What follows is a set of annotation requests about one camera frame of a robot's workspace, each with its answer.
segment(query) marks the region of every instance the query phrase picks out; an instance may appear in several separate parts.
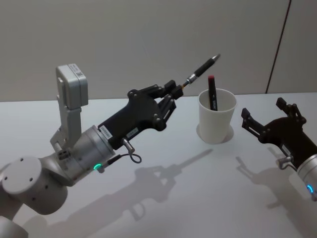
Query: white table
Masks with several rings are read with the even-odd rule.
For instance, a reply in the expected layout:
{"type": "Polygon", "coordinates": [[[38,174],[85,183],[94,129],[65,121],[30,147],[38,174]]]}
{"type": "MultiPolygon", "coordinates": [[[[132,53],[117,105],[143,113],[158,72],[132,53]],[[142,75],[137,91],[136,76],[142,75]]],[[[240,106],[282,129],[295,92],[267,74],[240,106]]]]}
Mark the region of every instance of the white table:
{"type": "MultiPolygon", "coordinates": [[[[14,220],[30,238],[315,237],[317,203],[295,173],[276,167],[281,152],[241,127],[243,107],[262,124],[283,116],[275,106],[279,96],[298,104],[308,120],[304,131],[317,142],[317,93],[237,96],[234,136],[219,145],[204,143],[196,133],[197,98],[181,98],[165,131],[147,130],[132,140],[143,163],[121,159],[104,174],[93,172],[69,188],[56,213],[40,216],[23,206],[14,220]],[[190,160],[181,171],[171,167],[190,160]],[[247,175],[237,169],[241,163],[247,175]],[[159,171],[168,179],[160,182],[159,171]]],[[[90,101],[82,112],[83,130],[126,102],[90,101]]],[[[59,126],[56,101],[0,103],[0,112],[0,166],[22,155],[53,152],[49,139],[59,126]]]]}

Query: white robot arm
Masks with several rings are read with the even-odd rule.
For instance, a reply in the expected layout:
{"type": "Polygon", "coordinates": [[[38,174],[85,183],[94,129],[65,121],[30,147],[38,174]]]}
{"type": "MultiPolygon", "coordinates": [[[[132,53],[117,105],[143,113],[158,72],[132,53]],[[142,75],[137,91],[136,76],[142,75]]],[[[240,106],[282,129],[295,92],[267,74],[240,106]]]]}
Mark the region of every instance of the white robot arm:
{"type": "Polygon", "coordinates": [[[209,59],[182,85],[176,86],[171,80],[163,87],[129,91],[126,107],[83,133],[80,113],[81,107],[88,104],[87,79],[75,64],[57,67],[61,127],[51,139],[55,153],[44,158],[21,157],[0,170],[0,238],[27,238],[27,232],[12,221],[23,204],[42,215],[57,211],[67,198],[68,186],[74,186],[93,170],[103,173],[125,156],[114,156],[114,150],[121,146],[127,148],[132,161],[140,163],[141,157],[133,154],[129,141],[147,128],[164,130],[184,87],[218,58],[209,59]]]}

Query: metal cylinder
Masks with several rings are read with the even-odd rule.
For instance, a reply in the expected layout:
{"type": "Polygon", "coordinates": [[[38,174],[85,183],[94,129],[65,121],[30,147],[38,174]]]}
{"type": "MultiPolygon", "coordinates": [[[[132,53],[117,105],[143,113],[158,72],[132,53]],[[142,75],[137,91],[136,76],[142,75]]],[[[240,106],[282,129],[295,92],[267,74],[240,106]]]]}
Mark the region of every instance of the metal cylinder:
{"type": "Polygon", "coordinates": [[[69,152],[69,157],[59,158],[58,164],[74,184],[91,173],[96,165],[105,164],[115,154],[95,126],[83,132],[69,152]]]}
{"type": "Polygon", "coordinates": [[[22,227],[0,216],[0,238],[28,238],[28,236],[22,227]]]}
{"type": "Polygon", "coordinates": [[[306,159],[297,169],[297,174],[305,183],[308,191],[317,196],[317,154],[306,159]]]}
{"type": "Polygon", "coordinates": [[[3,189],[9,195],[42,215],[57,211],[67,198],[67,188],[50,176],[35,157],[13,162],[3,177],[3,189]]]}

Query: pen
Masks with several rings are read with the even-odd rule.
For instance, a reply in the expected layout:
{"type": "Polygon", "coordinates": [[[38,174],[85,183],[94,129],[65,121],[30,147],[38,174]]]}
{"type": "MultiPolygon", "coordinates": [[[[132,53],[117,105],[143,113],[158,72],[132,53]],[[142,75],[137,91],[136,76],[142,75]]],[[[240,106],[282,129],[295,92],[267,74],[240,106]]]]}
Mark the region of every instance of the pen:
{"type": "Polygon", "coordinates": [[[213,111],[218,111],[216,85],[214,82],[213,75],[208,76],[208,89],[209,89],[210,109],[213,111]]]}
{"type": "Polygon", "coordinates": [[[199,78],[203,73],[207,71],[211,66],[216,63],[216,61],[220,58],[220,54],[210,58],[207,60],[202,66],[200,66],[192,75],[190,75],[186,82],[183,84],[182,88],[186,87],[188,84],[193,83],[197,78],[199,78]]]}

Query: paper cup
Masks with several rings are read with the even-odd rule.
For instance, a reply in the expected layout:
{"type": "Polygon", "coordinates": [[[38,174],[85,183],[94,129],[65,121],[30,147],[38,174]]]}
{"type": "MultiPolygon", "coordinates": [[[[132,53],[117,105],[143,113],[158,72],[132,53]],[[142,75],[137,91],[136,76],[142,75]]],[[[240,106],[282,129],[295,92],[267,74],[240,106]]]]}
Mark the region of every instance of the paper cup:
{"type": "Polygon", "coordinates": [[[210,144],[221,143],[230,127],[230,121],[237,105],[233,93],[216,89],[218,111],[210,109],[209,92],[205,90],[198,96],[199,102],[199,133],[203,141],[210,144]]]}

